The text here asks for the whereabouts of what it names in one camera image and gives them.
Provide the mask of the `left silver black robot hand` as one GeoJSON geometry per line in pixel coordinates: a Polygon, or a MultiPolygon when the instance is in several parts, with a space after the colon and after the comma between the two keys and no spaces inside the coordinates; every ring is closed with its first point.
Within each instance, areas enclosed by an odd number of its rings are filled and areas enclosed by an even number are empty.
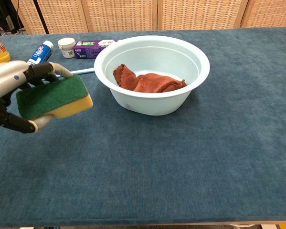
{"type": "Polygon", "coordinates": [[[29,65],[25,61],[0,63],[0,126],[21,133],[35,133],[44,128],[52,119],[52,115],[43,115],[35,121],[24,119],[7,111],[11,104],[11,95],[17,89],[30,88],[29,84],[40,85],[41,80],[57,81],[58,74],[70,78],[73,74],[58,63],[45,62],[29,65]]]}

